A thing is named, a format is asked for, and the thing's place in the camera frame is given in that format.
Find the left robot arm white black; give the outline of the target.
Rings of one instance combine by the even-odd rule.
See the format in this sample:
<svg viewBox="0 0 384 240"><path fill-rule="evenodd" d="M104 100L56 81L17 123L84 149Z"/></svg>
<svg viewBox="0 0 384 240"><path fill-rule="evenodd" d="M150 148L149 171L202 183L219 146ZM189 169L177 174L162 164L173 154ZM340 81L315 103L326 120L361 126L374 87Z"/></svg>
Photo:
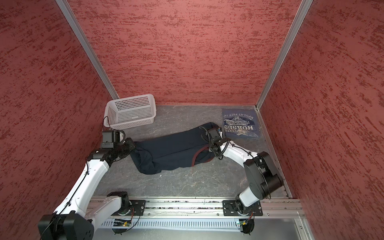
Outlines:
<svg viewBox="0 0 384 240"><path fill-rule="evenodd" d="M134 210L127 192L112 192L91 212L87 212L91 198L112 163L127 157L135 143L127 138L120 142L104 140L101 148L93 151L63 202L38 223L42 240L91 240L101 224L113 213L133 217Z"/></svg>

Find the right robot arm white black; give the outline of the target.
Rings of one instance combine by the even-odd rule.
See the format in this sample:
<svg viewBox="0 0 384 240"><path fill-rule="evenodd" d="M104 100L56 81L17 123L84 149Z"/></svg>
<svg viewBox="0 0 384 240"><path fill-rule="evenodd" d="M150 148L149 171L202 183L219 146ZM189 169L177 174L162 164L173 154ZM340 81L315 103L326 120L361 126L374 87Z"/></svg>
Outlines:
<svg viewBox="0 0 384 240"><path fill-rule="evenodd" d="M209 140L209 148L217 158L229 158L245 170L249 186L235 200L235 210L241 215L249 214L255 203L270 198L274 191L284 185L280 172L267 152L251 152L228 138Z"/></svg>

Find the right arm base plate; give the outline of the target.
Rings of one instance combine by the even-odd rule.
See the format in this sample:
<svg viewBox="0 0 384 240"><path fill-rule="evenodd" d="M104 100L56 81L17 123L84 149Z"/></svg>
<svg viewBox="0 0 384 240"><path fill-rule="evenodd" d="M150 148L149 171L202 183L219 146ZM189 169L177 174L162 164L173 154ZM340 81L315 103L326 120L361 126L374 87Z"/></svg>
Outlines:
<svg viewBox="0 0 384 240"><path fill-rule="evenodd" d="M263 210L260 201L255 202L251 206L245 207L240 200L224 200L223 204L223 213L224 216L243 216L250 217L256 216L260 217L263 215Z"/></svg>

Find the grey blue tank top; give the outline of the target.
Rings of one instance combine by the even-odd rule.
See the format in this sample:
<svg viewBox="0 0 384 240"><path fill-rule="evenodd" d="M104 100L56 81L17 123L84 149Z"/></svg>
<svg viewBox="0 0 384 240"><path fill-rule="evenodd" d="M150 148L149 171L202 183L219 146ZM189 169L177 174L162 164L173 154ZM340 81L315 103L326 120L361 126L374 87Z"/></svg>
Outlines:
<svg viewBox="0 0 384 240"><path fill-rule="evenodd" d="M254 110L222 109L223 131L230 138L259 138L260 124Z"/></svg>

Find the dark navy tank top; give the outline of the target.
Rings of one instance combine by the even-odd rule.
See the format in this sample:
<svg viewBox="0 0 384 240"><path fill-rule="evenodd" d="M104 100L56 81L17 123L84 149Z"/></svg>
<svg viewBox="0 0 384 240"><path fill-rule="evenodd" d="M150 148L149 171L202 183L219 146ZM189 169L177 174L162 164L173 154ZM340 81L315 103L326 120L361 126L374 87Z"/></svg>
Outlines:
<svg viewBox="0 0 384 240"><path fill-rule="evenodd" d="M145 175L208 163L215 155L209 150L206 131L218 127L209 122L188 131L135 142L131 158L138 171Z"/></svg>

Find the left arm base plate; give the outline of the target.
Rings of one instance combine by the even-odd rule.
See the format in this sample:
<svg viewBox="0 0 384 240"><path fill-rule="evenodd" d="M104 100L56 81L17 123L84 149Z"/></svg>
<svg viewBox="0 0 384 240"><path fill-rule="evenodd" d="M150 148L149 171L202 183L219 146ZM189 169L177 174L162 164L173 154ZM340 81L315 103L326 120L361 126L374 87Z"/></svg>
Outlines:
<svg viewBox="0 0 384 240"><path fill-rule="evenodd" d="M146 208L146 200L129 200L128 207L124 207L119 216L142 216Z"/></svg>

